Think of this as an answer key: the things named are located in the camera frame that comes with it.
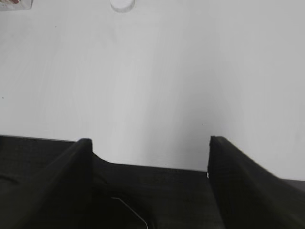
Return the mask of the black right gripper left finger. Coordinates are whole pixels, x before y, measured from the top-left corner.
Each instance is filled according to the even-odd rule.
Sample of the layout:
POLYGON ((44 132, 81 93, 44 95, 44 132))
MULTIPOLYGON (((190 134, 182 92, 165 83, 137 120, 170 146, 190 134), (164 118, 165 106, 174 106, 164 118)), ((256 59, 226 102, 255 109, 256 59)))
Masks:
POLYGON ((1 228, 83 229, 91 186, 90 139, 1 138, 1 228))

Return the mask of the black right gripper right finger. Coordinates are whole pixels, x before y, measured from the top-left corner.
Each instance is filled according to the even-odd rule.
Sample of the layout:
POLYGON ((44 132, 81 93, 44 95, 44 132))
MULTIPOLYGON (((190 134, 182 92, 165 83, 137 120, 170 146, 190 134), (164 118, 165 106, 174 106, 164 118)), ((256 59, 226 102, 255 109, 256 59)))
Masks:
POLYGON ((305 227, 305 192, 261 167, 222 136, 210 138, 207 173, 227 229, 305 227))

